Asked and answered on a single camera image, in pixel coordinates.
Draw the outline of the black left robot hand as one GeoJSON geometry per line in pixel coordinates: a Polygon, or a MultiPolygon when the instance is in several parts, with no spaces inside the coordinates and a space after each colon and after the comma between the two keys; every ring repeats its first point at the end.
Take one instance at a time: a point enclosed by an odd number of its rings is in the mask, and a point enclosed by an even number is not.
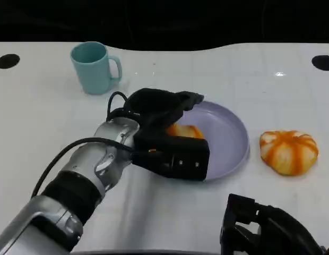
{"type": "Polygon", "coordinates": [[[137,117],[141,128],[164,130],[203,99],[203,95],[190,91],[170,92],[143,88],[126,100],[124,109],[137,117]]]}

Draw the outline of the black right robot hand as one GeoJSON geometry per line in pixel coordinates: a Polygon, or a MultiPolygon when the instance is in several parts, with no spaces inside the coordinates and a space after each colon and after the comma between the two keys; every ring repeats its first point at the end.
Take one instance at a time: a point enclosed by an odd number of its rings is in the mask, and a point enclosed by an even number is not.
{"type": "Polygon", "coordinates": [[[324,254],[310,232],[280,208],[230,194],[224,213],[221,254],[324,254]]]}

